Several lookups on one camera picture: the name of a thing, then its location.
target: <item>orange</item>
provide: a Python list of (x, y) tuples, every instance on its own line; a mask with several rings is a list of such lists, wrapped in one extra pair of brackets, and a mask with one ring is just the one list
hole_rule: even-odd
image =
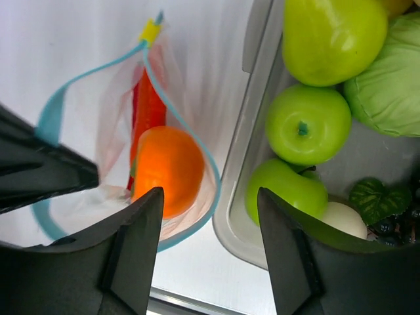
[(171, 219), (191, 207), (203, 176), (203, 154), (188, 133), (159, 126), (139, 138), (133, 201), (153, 187), (162, 187), (163, 218)]

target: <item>green cabbage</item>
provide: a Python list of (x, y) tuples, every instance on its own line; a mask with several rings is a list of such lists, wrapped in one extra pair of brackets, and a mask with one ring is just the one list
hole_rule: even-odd
[(420, 137), (420, 12), (390, 22), (375, 61), (345, 82), (352, 115), (390, 136)]

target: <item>translucent bag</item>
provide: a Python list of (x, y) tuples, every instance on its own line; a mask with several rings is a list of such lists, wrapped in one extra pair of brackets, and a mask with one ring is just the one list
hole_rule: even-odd
[(160, 33), (162, 20), (161, 13), (154, 22), (149, 21), (131, 51), (70, 80), (44, 107), (36, 135), (54, 146), (65, 142), (93, 160), (100, 175), (98, 188), (31, 205), (51, 241), (82, 230), (130, 204), (127, 182), (132, 166), (133, 87), (146, 74), (167, 107), (166, 125), (194, 139), (205, 165), (193, 204), (182, 214), (163, 221), (158, 250), (181, 242), (212, 217), (220, 194), (219, 172), (209, 150), (194, 133), (196, 116), (185, 102), (185, 88), (170, 40), (164, 30)]

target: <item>yellow tag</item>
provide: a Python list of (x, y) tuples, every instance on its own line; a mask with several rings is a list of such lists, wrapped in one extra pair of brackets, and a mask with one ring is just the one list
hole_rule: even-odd
[(149, 19), (142, 34), (138, 37), (138, 41), (146, 41), (148, 47), (152, 46), (161, 29), (162, 25), (155, 25), (153, 20)]

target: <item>egg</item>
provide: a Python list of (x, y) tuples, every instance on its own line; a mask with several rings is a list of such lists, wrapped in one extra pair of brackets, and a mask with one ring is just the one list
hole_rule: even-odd
[(322, 222), (357, 238), (366, 239), (368, 229), (360, 215), (347, 205), (329, 202)]

